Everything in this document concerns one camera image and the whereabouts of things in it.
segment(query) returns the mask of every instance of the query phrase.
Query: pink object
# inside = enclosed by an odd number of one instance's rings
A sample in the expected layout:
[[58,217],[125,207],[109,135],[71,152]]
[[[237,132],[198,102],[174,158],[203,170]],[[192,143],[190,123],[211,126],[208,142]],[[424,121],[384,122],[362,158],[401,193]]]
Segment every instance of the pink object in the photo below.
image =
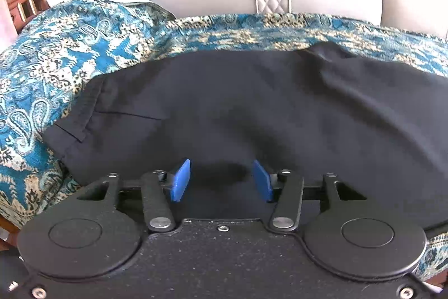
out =
[[0,53],[12,45],[17,38],[17,31],[11,19],[6,0],[0,0]]

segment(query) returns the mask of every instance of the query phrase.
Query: blue gripper pad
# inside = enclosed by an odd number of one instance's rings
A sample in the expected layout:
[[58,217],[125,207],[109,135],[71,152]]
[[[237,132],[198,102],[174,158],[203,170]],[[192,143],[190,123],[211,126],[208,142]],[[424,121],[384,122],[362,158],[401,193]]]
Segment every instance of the blue gripper pad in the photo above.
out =
[[270,175],[261,166],[258,160],[252,164],[252,176],[255,178],[257,189],[266,202],[272,202],[274,199],[274,191],[270,183]]
[[170,192],[170,198],[172,202],[180,202],[182,195],[184,195],[188,182],[190,181],[190,159],[185,160],[181,168],[175,173],[172,188]]

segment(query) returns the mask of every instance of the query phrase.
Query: black fabric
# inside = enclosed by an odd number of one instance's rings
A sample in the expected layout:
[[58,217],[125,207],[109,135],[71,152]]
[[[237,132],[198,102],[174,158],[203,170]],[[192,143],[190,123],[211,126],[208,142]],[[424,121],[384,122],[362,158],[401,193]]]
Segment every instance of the black fabric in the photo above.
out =
[[192,180],[176,215],[256,217],[256,158],[324,173],[425,228],[448,218],[448,80],[332,43],[301,51],[201,51],[94,78],[44,141],[88,184],[170,169]]

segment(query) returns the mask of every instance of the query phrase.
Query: patterned throw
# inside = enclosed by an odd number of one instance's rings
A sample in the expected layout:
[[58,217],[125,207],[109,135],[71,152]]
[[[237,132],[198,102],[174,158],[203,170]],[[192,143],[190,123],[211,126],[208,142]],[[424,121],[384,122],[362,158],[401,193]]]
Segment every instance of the patterned throw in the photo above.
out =
[[[317,14],[175,19],[153,3],[74,0],[38,15],[0,54],[0,214],[17,226],[79,188],[41,139],[95,75],[196,50],[297,50],[333,41],[349,51],[448,76],[434,36]],[[428,243],[416,274],[448,267],[448,233]]]

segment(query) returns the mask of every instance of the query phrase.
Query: round black disc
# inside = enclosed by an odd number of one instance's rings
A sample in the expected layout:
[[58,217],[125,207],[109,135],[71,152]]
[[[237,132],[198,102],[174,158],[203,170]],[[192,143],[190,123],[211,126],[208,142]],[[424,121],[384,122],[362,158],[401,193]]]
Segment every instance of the round black disc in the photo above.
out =
[[338,273],[384,279],[411,271],[426,248],[422,228],[368,201],[340,201],[308,224],[305,243]]
[[37,218],[20,233],[19,251],[26,264],[51,277],[103,275],[128,260],[140,242],[134,221],[118,211],[80,212],[56,223]]

